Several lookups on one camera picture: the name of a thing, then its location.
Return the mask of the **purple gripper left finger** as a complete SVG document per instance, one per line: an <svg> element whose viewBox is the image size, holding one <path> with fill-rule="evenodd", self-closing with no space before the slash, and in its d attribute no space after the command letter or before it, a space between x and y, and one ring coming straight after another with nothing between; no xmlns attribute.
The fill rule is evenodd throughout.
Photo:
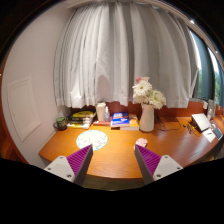
<svg viewBox="0 0 224 224"><path fill-rule="evenodd" d="M92 156L93 148L88 145L68 157L58 156L45 168L45 171L82 186Z"/></svg>

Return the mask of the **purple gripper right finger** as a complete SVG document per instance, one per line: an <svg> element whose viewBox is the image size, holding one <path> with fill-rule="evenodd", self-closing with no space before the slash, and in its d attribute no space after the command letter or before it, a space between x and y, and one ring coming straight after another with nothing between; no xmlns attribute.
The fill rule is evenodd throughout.
<svg viewBox="0 0 224 224"><path fill-rule="evenodd" d="M169 155L159 156L143 146L135 145L134 153L145 185L182 169Z"/></svg>

